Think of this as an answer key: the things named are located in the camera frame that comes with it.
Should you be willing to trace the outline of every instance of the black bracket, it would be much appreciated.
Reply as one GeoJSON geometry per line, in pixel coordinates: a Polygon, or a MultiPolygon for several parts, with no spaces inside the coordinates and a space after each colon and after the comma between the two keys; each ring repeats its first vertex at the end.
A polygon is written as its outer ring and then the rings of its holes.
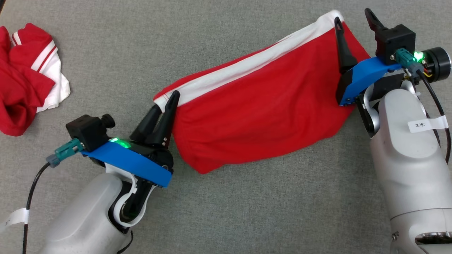
{"type": "MultiPolygon", "coordinates": [[[[149,158],[151,161],[166,168],[171,174],[173,173],[174,161],[173,156],[168,151],[168,145],[179,97],[179,91],[172,93],[165,105],[165,113],[163,113],[160,121],[159,117],[162,111],[158,105],[154,105],[135,128],[128,141],[131,145],[130,150],[149,158]]],[[[120,216],[123,221],[132,221],[138,216],[145,204],[148,193],[151,191],[152,186],[155,185],[141,177],[135,176],[135,178],[137,179],[137,191],[127,199],[122,207],[120,216]]]]}
{"type": "Polygon", "coordinates": [[[83,115],[66,124],[66,129],[71,138],[77,138],[83,144],[83,148],[92,152],[108,142],[107,128],[115,127],[113,117],[105,114],[102,118],[83,115]]]}
{"type": "MultiPolygon", "coordinates": [[[[365,100],[369,102],[377,101],[383,98],[383,96],[385,96],[390,91],[399,89],[402,84],[403,76],[404,74],[402,73],[382,77],[373,84],[373,89],[371,92],[372,96],[365,99],[364,95],[366,90],[364,90],[357,97],[356,105],[358,107],[359,114],[361,115],[361,120],[363,121],[364,127],[366,128],[366,131],[368,132],[370,137],[375,135],[378,129],[375,129],[376,127],[374,126],[372,117],[369,114],[369,109],[365,106],[365,100]]],[[[378,105],[379,101],[373,106],[376,111],[378,111],[378,105]]]]}
{"type": "Polygon", "coordinates": [[[385,27],[369,9],[365,9],[367,22],[372,31],[375,32],[375,40],[377,41],[377,51],[375,55],[385,65],[392,65],[396,62],[391,59],[396,50],[404,48],[411,54],[414,54],[414,45],[416,43],[416,33],[400,24],[393,28],[385,27]]]}
{"type": "Polygon", "coordinates": [[[356,58],[350,52],[344,36],[344,27],[339,17],[334,19],[334,30],[336,32],[336,43],[338,47],[339,72],[344,74],[358,64],[356,58]]]}

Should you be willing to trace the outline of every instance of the white label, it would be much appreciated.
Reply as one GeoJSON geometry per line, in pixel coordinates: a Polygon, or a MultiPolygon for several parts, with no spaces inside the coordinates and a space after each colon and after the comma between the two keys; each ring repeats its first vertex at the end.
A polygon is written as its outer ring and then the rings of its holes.
{"type": "Polygon", "coordinates": [[[442,116],[432,119],[411,121],[408,122],[408,127],[410,128],[411,133],[417,133],[433,129],[445,129],[449,128],[449,125],[447,124],[446,116],[442,116]]]}
{"type": "Polygon", "coordinates": [[[30,214],[30,210],[27,210],[25,208],[18,209],[11,213],[9,217],[4,220],[0,224],[0,233],[3,233],[9,226],[21,222],[25,222],[25,224],[28,224],[28,216],[30,214]]]}

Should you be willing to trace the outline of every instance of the blue bracket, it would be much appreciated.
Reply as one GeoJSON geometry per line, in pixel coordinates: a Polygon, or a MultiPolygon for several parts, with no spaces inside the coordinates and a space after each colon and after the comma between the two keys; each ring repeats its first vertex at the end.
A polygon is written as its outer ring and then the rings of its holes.
{"type": "Polygon", "coordinates": [[[377,57],[372,57],[359,62],[352,69],[342,75],[339,82],[336,98],[340,106],[349,105],[355,102],[355,98],[367,87],[382,78],[389,71],[402,69],[400,64],[385,65],[377,57]]]}
{"type": "Polygon", "coordinates": [[[164,188],[168,187],[172,177],[172,174],[168,170],[117,143],[107,142],[92,152],[83,150],[81,153],[149,180],[164,188]]]}

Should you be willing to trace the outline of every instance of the gray carpet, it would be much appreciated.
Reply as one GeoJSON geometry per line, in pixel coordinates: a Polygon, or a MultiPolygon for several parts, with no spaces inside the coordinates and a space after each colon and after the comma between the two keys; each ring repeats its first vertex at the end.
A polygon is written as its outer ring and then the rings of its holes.
{"type": "MultiPolygon", "coordinates": [[[[32,22],[52,34],[72,94],[39,113],[23,136],[0,133],[0,216],[24,207],[44,158],[68,141],[67,122],[110,113],[117,123],[110,134],[128,136],[165,86],[268,46],[332,9],[373,55],[366,7],[388,27],[414,30],[417,49],[452,52],[449,0],[7,0],[0,25],[14,32],[32,22]]],[[[451,83],[434,84],[446,113],[451,83]]],[[[435,116],[426,89],[420,92],[435,116]]],[[[333,138],[207,175],[187,166],[173,142],[170,150],[174,178],[152,194],[126,253],[389,252],[389,221],[357,111],[333,138]]],[[[74,156],[43,174],[28,253],[37,253],[49,223],[102,169],[74,156]]],[[[22,228],[0,235],[0,253],[20,253],[22,228]]]]}

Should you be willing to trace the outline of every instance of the wire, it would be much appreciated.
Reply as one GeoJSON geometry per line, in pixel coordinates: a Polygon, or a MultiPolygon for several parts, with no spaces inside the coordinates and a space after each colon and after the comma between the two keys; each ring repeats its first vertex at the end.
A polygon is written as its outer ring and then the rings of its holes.
{"type": "MultiPolygon", "coordinates": [[[[436,107],[438,108],[439,114],[441,116],[444,116],[445,114],[444,114],[443,107],[441,106],[441,103],[439,102],[438,97],[435,94],[435,91],[433,91],[432,86],[427,81],[425,76],[422,75],[422,71],[421,70],[417,70],[417,74],[422,79],[422,81],[424,82],[425,86],[427,87],[428,92],[432,96],[433,101],[435,102],[436,107]]],[[[446,139],[447,139],[446,162],[447,162],[447,164],[449,164],[449,158],[450,158],[450,155],[451,155],[451,132],[450,132],[449,128],[446,128],[445,131],[446,131],[446,139]]]]}
{"type": "MultiPolygon", "coordinates": [[[[42,166],[42,168],[36,174],[36,177],[34,178],[33,183],[31,184],[30,193],[28,194],[28,199],[27,199],[27,205],[25,206],[25,209],[27,209],[28,211],[30,211],[31,199],[33,198],[34,189],[36,188],[36,184],[38,183],[39,177],[41,177],[44,170],[46,170],[46,168],[48,168],[49,166],[50,166],[50,163],[48,163],[48,162],[44,166],[42,166]]],[[[27,237],[28,237],[28,223],[24,224],[24,244],[22,246],[22,254],[27,253],[27,237]]]]}
{"type": "Polygon", "coordinates": [[[428,78],[433,76],[433,74],[428,75],[428,70],[424,68],[424,75],[426,75],[428,78]]]}
{"type": "Polygon", "coordinates": [[[116,254],[121,254],[121,253],[123,253],[124,251],[126,251],[127,248],[129,248],[129,246],[132,244],[132,241],[133,241],[133,231],[130,230],[130,242],[126,245],[126,247],[120,249],[116,254]]]}

